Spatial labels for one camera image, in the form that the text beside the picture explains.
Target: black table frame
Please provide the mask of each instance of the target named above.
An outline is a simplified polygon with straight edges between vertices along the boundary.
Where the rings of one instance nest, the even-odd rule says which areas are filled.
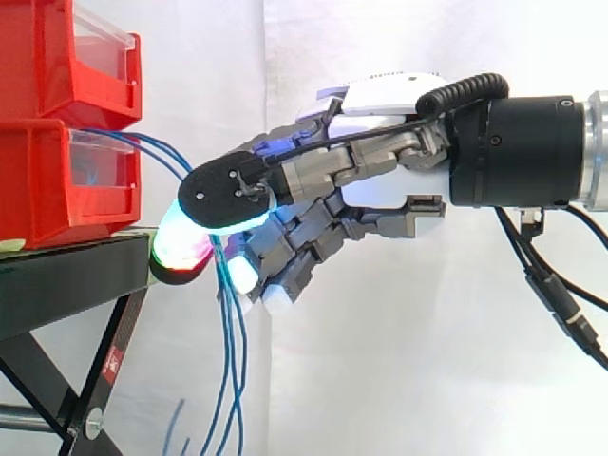
[[[60,456],[122,456],[101,422],[92,418],[105,411],[142,309],[148,245],[149,235],[133,234],[0,256],[0,371],[32,407],[0,406],[0,428],[53,432],[63,440]],[[30,332],[117,298],[77,394]],[[3,410],[38,416],[39,422],[28,425],[24,419],[23,425],[17,420],[3,426]]]

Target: blue cable bundle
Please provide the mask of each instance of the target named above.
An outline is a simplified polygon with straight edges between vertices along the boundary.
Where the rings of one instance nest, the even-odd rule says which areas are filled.
[[[166,161],[163,157],[159,156],[156,152],[150,150],[149,148],[141,145],[138,142],[133,140],[139,140],[142,143],[146,143],[151,145],[158,150],[160,150],[163,154],[165,154],[170,159],[177,162],[181,168],[186,173],[192,172],[193,168],[188,163],[188,160],[173,146],[168,144],[167,142],[163,142],[152,138],[148,135],[144,135],[142,133],[126,133],[122,131],[106,131],[100,130],[96,128],[88,128],[85,131],[90,133],[96,133],[98,135],[107,136],[109,138],[113,138],[117,141],[121,141],[123,143],[127,143],[132,147],[142,151],[144,154],[148,155],[152,159],[156,160],[160,164],[162,164],[166,169],[168,169],[174,176],[176,176],[180,181],[182,181],[183,177],[180,172],[175,169],[168,161]],[[207,436],[205,438],[204,444],[202,446],[202,450],[200,451],[200,456],[204,456],[207,454],[209,450],[209,446],[212,443],[213,437],[216,432],[216,428],[218,426],[219,414],[221,413],[221,407],[224,400],[224,395],[226,391],[226,387],[228,384],[228,376],[232,378],[232,387],[234,392],[234,400],[232,403],[232,407],[230,409],[228,419],[226,421],[226,425],[224,427],[224,431],[221,437],[221,441],[219,443],[217,455],[223,454],[223,451],[228,443],[228,438],[230,437],[230,431],[232,429],[232,424],[235,418],[235,414],[237,415],[237,425],[238,425],[238,450],[237,455],[242,455],[243,446],[244,446],[244,423],[243,423],[243,415],[242,408],[240,404],[240,397],[245,390],[245,384],[247,381],[247,330],[245,328],[245,320],[243,318],[242,309],[240,307],[240,303],[238,301],[237,291],[232,282],[232,278],[228,272],[228,265],[226,262],[226,257],[224,255],[223,247],[221,245],[221,239],[218,236],[210,236],[211,242],[214,246],[214,254],[216,258],[216,274],[218,276],[218,286],[219,286],[219,296],[220,296],[220,310],[221,310],[221,325],[223,331],[223,340],[224,340],[224,367],[223,367],[223,375],[221,378],[221,384],[219,386],[218,400],[216,402],[216,407],[214,410],[213,418],[211,420],[211,425],[209,426],[209,430],[207,432]],[[233,318],[233,306],[237,310],[237,319],[239,325],[239,331],[242,341],[242,357],[241,357],[241,366],[240,366],[240,378],[238,378],[238,366],[237,366],[237,342],[235,337],[235,327],[234,327],[234,318]],[[183,409],[185,401],[180,400],[178,406],[171,418],[171,422],[169,423],[169,428],[166,433],[166,437],[164,440],[164,446],[162,450],[162,456],[167,456],[169,451],[169,446],[171,443],[171,436],[173,435],[173,430],[180,416],[181,410]],[[181,450],[181,456],[185,456],[187,448],[190,444],[190,438],[186,440],[184,446]]]

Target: red plastic drawer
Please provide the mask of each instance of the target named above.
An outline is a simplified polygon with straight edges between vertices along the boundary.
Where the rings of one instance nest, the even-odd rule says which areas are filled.
[[[0,123],[0,251],[107,238],[139,220],[140,153],[58,120]]]
[[[123,129],[142,117],[140,39],[71,0],[0,0],[0,120]]]

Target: white fabric background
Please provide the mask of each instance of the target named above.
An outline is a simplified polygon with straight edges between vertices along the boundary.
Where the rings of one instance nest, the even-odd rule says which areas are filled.
[[[608,86],[599,1],[265,7],[269,127],[322,86],[398,69],[493,70],[513,95]],[[538,244],[608,295],[606,253],[579,224],[551,214]],[[607,334],[606,316],[589,314]],[[273,320],[270,453],[605,454],[607,385],[527,288],[493,214],[449,208],[430,236],[348,245]]]
[[[290,123],[322,86],[379,71],[432,70],[453,80],[494,70],[513,95],[582,98],[608,88],[608,7],[600,1],[82,3],[142,35],[138,129],[192,162]],[[150,161],[143,174],[143,221],[157,223],[177,185]],[[596,240],[563,214],[547,223],[539,247],[548,259],[608,295],[607,258]],[[187,403],[172,454],[186,435],[194,438],[189,454],[198,454],[221,373],[215,287],[208,271],[187,287],[154,287],[146,299],[106,416],[125,455],[161,454],[180,397]],[[105,306],[36,334],[76,389],[109,312]],[[587,312],[607,334],[608,319]],[[315,271],[294,311],[273,320],[272,349],[263,310],[247,321],[248,456],[606,451],[607,374],[526,287],[488,211],[450,208],[439,229],[414,241],[348,244]],[[11,399],[0,384],[0,400]],[[44,456],[53,445],[52,437],[0,431],[0,455]]]

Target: metal bolt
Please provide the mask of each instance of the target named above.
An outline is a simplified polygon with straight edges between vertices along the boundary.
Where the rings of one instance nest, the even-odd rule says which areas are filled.
[[[96,407],[88,413],[85,421],[85,437],[88,440],[95,440],[102,433],[104,428],[104,412]]]

